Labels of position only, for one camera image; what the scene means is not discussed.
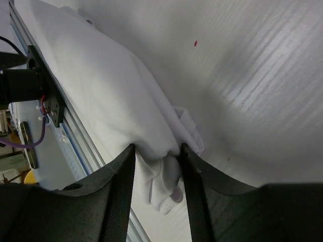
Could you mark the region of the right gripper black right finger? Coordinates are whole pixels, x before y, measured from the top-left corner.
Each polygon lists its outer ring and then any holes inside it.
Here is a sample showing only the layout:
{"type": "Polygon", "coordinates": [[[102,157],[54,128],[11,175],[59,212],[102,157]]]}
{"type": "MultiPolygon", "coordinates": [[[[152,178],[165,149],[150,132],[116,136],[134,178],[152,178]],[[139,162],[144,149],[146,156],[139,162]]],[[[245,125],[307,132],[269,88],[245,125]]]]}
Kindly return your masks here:
{"type": "Polygon", "coordinates": [[[180,166],[193,241],[322,241],[322,184],[255,188],[211,166],[188,145],[180,166]]]}

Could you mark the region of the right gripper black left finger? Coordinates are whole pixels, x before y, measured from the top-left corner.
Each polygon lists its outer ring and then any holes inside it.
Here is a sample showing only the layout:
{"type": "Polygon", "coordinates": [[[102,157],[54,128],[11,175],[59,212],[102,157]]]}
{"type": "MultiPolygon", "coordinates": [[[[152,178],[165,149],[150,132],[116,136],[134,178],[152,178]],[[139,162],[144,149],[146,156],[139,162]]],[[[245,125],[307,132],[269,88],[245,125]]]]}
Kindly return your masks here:
{"type": "Polygon", "coordinates": [[[1,185],[1,241],[125,241],[135,171],[129,145],[62,190],[1,185]]]}

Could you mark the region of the white t shirt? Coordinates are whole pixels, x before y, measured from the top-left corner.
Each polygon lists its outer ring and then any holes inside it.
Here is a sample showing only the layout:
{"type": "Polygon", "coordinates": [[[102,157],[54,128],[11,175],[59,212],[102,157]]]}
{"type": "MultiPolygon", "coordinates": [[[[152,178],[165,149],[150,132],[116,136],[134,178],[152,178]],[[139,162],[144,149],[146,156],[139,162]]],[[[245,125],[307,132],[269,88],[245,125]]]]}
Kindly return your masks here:
{"type": "Polygon", "coordinates": [[[168,214],[183,200],[176,159],[181,145],[204,150],[188,110],[171,105],[135,54],[71,7],[15,5],[84,127],[110,158],[136,146],[142,198],[168,214]]]}

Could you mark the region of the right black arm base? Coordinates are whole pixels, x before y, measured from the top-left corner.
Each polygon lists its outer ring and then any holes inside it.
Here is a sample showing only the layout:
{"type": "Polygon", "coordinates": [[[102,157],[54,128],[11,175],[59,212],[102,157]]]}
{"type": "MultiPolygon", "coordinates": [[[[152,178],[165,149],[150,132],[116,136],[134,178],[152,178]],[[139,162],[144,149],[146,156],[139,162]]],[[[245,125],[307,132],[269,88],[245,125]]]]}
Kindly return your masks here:
{"type": "Polygon", "coordinates": [[[1,52],[1,110],[13,102],[40,100],[57,128],[63,122],[65,101],[33,45],[28,55],[1,52]]]}

